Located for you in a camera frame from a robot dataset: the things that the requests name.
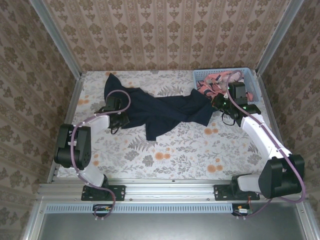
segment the black cable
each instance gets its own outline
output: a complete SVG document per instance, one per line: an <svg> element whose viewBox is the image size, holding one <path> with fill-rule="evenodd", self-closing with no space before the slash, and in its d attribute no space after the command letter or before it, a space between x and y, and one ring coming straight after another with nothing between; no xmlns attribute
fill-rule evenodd
<svg viewBox="0 0 320 240"><path fill-rule="evenodd" d="M225 115L225 112L222 113L222 116L221 116L221 117L222 117L222 122L223 122L225 125L228 125L228 126L233 126L233 125L235 125L236 120L233 120L233 124L225 123L225 122L224 122L224 115Z"/></svg>
<svg viewBox="0 0 320 240"><path fill-rule="evenodd" d="M112 128L111 131L110 131L112 135L115 135L115 134L118 132L119 127L115 130L115 132L113 132L114 129L115 129L115 128Z"/></svg>

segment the dark navy cloth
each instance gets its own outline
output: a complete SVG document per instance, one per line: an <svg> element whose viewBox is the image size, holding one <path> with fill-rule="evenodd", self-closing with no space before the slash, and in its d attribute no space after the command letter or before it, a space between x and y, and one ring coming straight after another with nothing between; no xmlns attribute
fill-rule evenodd
<svg viewBox="0 0 320 240"><path fill-rule="evenodd" d="M210 100L193 89L189 96L153 97L141 88L126 88L113 74L109 75L104 87L104 99L112 90L124 90L131 98L131 105L125 111L130 123L123 126L129 129L145 124L146 139L155 141L157 136L171 131L180 122L196 122L207 126L212 113ZM128 97L124 93L111 94L121 98L122 107L128 105Z"/></svg>

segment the beige damask wallpaper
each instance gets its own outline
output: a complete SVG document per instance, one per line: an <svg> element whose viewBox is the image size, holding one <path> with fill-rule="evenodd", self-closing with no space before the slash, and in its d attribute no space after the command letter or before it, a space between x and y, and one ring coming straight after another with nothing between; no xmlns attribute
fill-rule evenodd
<svg viewBox="0 0 320 240"><path fill-rule="evenodd" d="M320 222L320 1L305 0L262 78L282 139L305 160Z"/></svg>
<svg viewBox="0 0 320 240"><path fill-rule="evenodd" d="M289 0L44 0L83 71L255 68Z"/></svg>
<svg viewBox="0 0 320 240"><path fill-rule="evenodd" d="M26 226L47 181L74 77L27 0L0 0L0 239Z"/></svg>

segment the blue plastic basket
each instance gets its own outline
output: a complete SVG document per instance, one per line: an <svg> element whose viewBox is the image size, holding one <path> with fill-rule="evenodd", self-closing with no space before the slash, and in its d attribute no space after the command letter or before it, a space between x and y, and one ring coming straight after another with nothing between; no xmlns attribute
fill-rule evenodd
<svg viewBox="0 0 320 240"><path fill-rule="evenodd" d="M203 81L206 76L209 74L221 73L224 71L234 71L240 70L244 75L244 84L247 92L253 94L253 100L250 104L256 104L260 102L260 96L258 94L257 85L254 80L254 76L251 73L251 70L247 67L238 67L238 68L220 68L220 69L204 69L204 70L194 70L193 71L193 80L194 88L197 89L197 82Z"/></svg>

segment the metal base plate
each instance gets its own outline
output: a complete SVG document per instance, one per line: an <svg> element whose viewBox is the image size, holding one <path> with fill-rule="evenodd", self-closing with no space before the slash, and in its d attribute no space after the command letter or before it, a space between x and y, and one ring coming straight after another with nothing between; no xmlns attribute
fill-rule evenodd
<svg viewBox="0 0 320 240"><path fill-rule="evenodd" d="M247 201L249 197L251 201L260 200L259 194L253 191L244 191L234 196L229 184L218 184L214 185L213 188L216 201Z"/></svg>
<svg viewBox="0 0 320 240"><path fill-rule="evenodd" d="M116 201L125 200L125 185L109 185L108 189L114 193ZM112 201L112 196L107 191L84 186L82 189L81 201Z"/></svg>

